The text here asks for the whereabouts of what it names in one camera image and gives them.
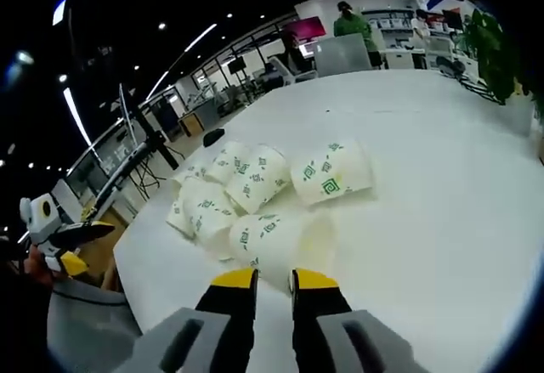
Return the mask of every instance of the computer monitor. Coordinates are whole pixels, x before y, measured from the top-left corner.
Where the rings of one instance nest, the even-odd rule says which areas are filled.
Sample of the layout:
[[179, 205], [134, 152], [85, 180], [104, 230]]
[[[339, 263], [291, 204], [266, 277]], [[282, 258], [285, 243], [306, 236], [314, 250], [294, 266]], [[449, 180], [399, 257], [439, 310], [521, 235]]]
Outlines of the computer monitor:
[[444, 15], [445, 23], [451, 29], [458, 29], [462, 31], [462, 20], [461, 15], [457, 12], [452, 12], [451, 10], [443, 10], [442, 14]]
[[297, 20], [283, 27], [285, 31], [291, 31], [297, 35], [298, 40], [312, 39], [314, 37], [324, 36], [325, 27], [319, 17]]
[[243, 57], [238, 57], [229, 63], [230, 74], [236, 74], [246, 68], [246, 62]]

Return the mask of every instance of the ceiling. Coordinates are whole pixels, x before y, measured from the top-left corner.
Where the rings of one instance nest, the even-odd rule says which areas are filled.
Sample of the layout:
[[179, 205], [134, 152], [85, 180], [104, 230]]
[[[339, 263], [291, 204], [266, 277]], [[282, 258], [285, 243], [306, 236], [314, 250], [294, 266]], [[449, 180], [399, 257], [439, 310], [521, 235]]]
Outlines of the ceiling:
[[[193, 71], [227, 42], [266, 20], [292, 12], [303, 0], [67, 0], [71, 32], [67, 18], [51, 26], [59, 1], [3, 0], [8, 23], [3, 26], [7, 40], [3, 41], [0, 66], [5, 69], [14, 52], [21, 49], [35, 60], [18, 89], [0, 93], [0, 160], [7, 162], [0, 167], [0, 180], [17, 184], [14, 200], [21, 193], [35, 196], [50, 190], [60, 175], [53, 169], [66, 169], [86, 147], [62, 97], [60, 74], [68, 75], [67, 85], [93, 139], [117, 118], [107, 106], [100, 106], [116, 98], [119, 80], [136, 88], [140, 97], [146, 96], [189, 43], [211, 24], [218, 27], [180, 58], [163, 86], [178, 80], [181, 72]], [[158, 29], [161, 23], [166, 24], [165, 30]], [[113, 48], [113, 67], [99, 57], [98, 46]], [[95, 62], [89, 67], [90, 59]], [[8, 155], [11, 144], [15, 150]]]

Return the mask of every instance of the white table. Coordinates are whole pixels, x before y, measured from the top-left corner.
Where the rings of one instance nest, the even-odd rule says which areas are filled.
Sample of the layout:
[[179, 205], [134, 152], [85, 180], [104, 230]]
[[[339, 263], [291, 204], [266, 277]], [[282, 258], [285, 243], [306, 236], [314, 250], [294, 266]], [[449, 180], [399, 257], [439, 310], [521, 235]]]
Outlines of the white table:
[[[270, 144], [287, 157], [360, 140], [373, 160], [373, 193], [318, 206], [337, 228], [331, 274], [352, 308], [408, 340], [423, 367], [476, 372], [519, 321], [544, 246], [544, 168], [529, 141], [501, 124], [498, 108], [435, 71], [330, 76], [267, 94], [187, 165], [211, 160], [229, 139]], [[293, 211], [303, 210], [285, 193]], [[115, 249], [144, 331], [195, 306], [224, 271], [163, 221], [172, 200], [167, 190], [151, 199]], [[259, 285], [248, 371], [297, 371], [290, 306]]]

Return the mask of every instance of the green plant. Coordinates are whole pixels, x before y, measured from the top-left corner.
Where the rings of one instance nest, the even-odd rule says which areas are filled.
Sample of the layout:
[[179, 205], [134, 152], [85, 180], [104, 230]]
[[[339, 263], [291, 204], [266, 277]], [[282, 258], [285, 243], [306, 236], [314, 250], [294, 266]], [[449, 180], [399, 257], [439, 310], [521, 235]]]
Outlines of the green plant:
[[476, 54], [479, 75], [487, 83], [499, 104], [512, 93], [533, 94], [539, 116], [544, 117], [544, 97], [530, 84], [522, 69], [519, 49], [490, 14], [474, 10], [465, 26], [465, 43]]

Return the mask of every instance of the green shirt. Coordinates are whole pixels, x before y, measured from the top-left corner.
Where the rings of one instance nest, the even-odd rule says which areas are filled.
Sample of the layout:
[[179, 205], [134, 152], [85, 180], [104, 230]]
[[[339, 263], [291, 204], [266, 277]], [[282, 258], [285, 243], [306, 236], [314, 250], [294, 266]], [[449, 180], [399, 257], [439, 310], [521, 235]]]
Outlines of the green shirt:
[[353, 33], [360, 33], [365, 39], [366, 51], [377, 52], [377, 47], [372, 40], [372, 28], [370, 24], [357, 14], [353, 15], [351, 20], [341, 16], [336, 22], [334, 22], [334, 36], [346, 36]]

